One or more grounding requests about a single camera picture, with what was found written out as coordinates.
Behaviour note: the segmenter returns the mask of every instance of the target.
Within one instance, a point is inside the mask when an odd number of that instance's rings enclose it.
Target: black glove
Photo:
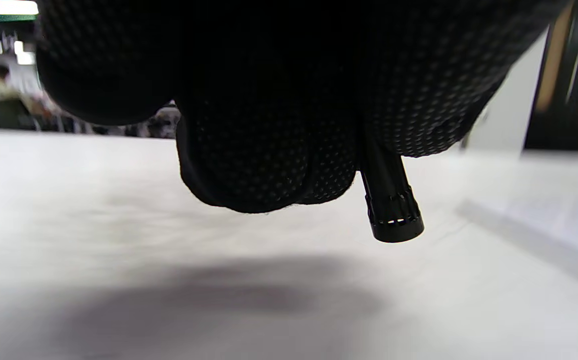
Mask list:
[[[261,213],[341,196],[362,132],[394,157],[447,150],[566,4],[44,0],[37,65],[52,98],[93,123],[136,123],[175,99],[184,182]]]

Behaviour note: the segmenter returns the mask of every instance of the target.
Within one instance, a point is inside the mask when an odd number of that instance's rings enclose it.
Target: perforated black fabric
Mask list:
[[[38,46],[60,68],[86,77],[131,76],[179,37],[162,1],[44,0]]]
[[[364,119],[406,157],[448,149],[566,2],[376,1],[361,68]]]
[[[565,4],[213,0],[176,12],[165,0],[44,0],[39,48],[72,79],[152,71],[172,85],[185,182],[207,203],[255,213],[343,194],[358,129],[394,157],[448,149]]]

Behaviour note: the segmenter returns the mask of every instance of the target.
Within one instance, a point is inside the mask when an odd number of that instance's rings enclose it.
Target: white table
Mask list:
[[[174,141],[0,131],[0,360],[578,360],[578,251],[509,226],[578,201],[578,161],[407,169],[427,229],[392,245],[358,181],[237,214],[191,196]]]

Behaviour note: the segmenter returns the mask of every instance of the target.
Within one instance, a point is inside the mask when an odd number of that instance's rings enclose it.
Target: person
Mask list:
[[[32,115],[42,115],[44,107],[39,101],[33,100],[30,96],[24,95],[18,89],[12,87],[8,83],[9,68],[4,64],[0,64],[0,101],[19,99],[24,104],[24,107]]]

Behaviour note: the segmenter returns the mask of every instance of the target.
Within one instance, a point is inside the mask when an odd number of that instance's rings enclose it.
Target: green exit sign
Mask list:
[[[7,21],[34,21],[36,18],[36,14],[0,14],[0,22],[4,23]]]

